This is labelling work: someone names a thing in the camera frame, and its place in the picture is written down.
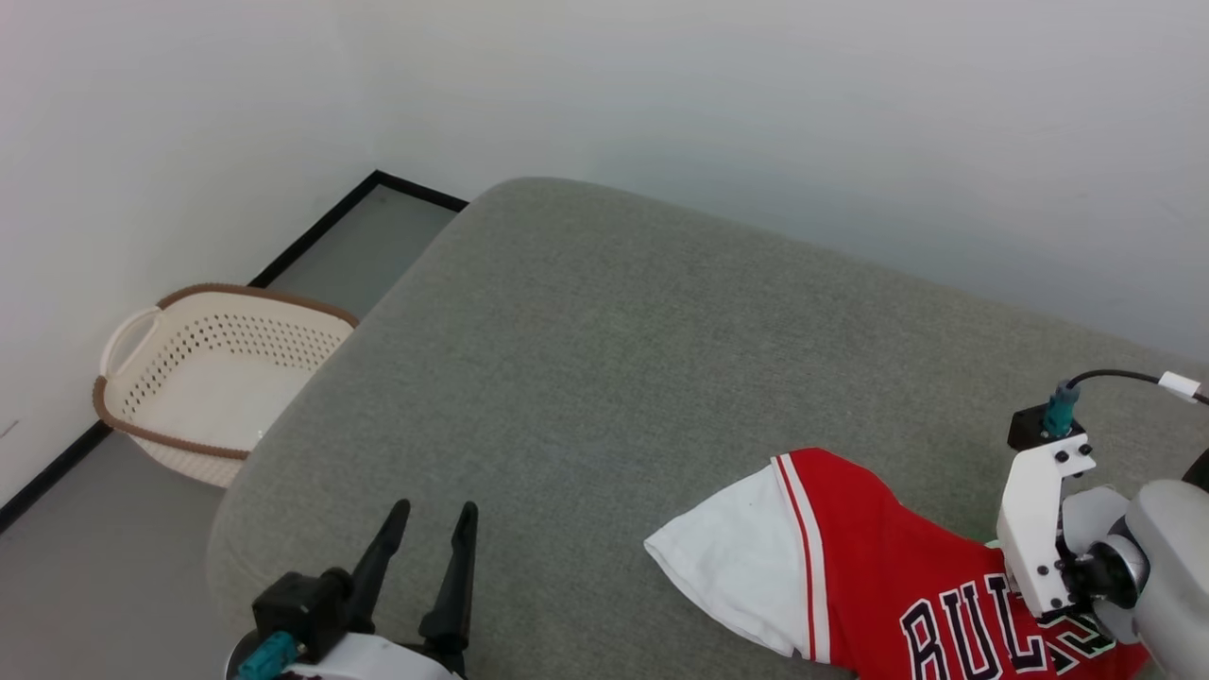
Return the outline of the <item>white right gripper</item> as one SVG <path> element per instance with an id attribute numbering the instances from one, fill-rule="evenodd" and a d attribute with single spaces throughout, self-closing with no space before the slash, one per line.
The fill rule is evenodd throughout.
<path id="1" fill-rule="evenodd" d="M 1005 569 L 1034 617 L 1069 605 L 1058 534 L 1063 483 L 1097 467 L 1083 432 L 1016 454 L 997 512 L 996 538 Z"/>

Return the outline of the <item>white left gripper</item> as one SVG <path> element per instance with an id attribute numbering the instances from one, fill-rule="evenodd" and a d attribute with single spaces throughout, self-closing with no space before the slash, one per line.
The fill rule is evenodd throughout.
<path id="1" fill-rule="evenodd" d="M 472 589 L 478 554 L 478 505 L 463 505 L 451 535 L 451 559 L 432 610 L 420 620 L 424 655 L 374 634 L 374 611 L 411 511 L 398 500 L 351 574 L 349 635 L 320 661 L 287 667 L 283 680 L 465 680 Z"/>

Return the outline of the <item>red Bulls basketball jersey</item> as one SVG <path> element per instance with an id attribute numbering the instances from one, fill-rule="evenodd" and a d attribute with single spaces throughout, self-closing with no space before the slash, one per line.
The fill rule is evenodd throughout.
<path id="1" fill-rule="evenodd" d="M 1001 551 L 827 450 L 781 453 L 644 547 L 725 629 L 858 680 L 1134 680 L 1149 664 L 1088 616 L 1036 620 Z"/>

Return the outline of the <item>cream perforated laundry basket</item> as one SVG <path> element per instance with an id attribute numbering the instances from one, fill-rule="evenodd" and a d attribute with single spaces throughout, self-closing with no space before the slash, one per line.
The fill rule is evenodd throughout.
<path id="1" fill-rule="evenodd" d="M 96 414 L 164 468 L 225 489 L 358 323 L 313 298 L 186 287 L 112 332 Z"/>

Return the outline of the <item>grey fabric sofa seat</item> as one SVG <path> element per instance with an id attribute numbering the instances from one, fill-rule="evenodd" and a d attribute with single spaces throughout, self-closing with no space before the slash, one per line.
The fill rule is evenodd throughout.
<path id="1" fill-rule="evenodd" d="M 643 538 L 806 446 L 990 538 L 1010 417 L 1104 367 L 1209 387 L 1209 361 L 764 229 L 501 181 L 264 436 L 216 511 L 209 590 L 241 636 L 268 584 L 354 567 L 407 499 L 374 620 L 415 640 L 474 501 L 470 680 L 849 680 L 708 620 Z"/>

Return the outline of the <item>black skirting strip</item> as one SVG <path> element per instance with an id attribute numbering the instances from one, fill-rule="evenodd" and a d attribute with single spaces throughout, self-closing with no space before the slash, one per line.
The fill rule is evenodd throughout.
<path id="1" fill-rule="evenodd" d="M 346 194 L 345 197 L 332 206 L 331 211 L 324 212 L 322 218 L 316 221 L 310 229 L 307 229 L 297 240 L 293 242 L 285 250 L 280 252 L 280 255 L 276 257 L 272 263 L 268 263 L 267 267 L 264 267 L 254 280 L 250 281 L 251 288 L 266 289 L 268 284 L 279 280 L 289 267 L 297 263 L 307 250 L 316 248 L 316 244 L 330 232 L 332 227 L 345 220 L 349 215 L 351 211 L 354 211 L 368 195 L 374 194 L 378 188 L 384 188 L 391 191 L 397 191 L 397 194 L 403 194 L 411 198 L 418 198 L 418 201 L 426 202 L 427 204 L 433 204 L 441 211 L 449 211 L 453 213 L 459 213 L 465 211 L 469 206 L 465 198 L 459 198 L 453 195 L 442 194 L 442 191 L 436 191 L 436 189 L 420 185 L 418 181 L 410 181 L 403 179 L 401 177 L 394 175 L 392 173 L 384 172 L 382 169 L 375 169 L 372 173 L 368 174 L 366 179 L 358 181 L 358 184 Z M 22 519 L 27 515 L 39 500 L 44 499 L 57 483 L 60 482 L 73 468 L 76 468 L 79 462 L 85 460 L 89 453 L 94 451 L 96 446 L 111 434 L 112 427 L 104 421 L 96 421 L 94 425 L 88 427 L 82 436 L 70 444 L 60 456 L 57 456 L 52 463 L 44 468 L 33 482 L 23 486 L 23 489 L 17 492 L 13 499 L 8 500 L 2 508 L 0 508 L 0 536 L 8 531 L 15 521 Z"/>

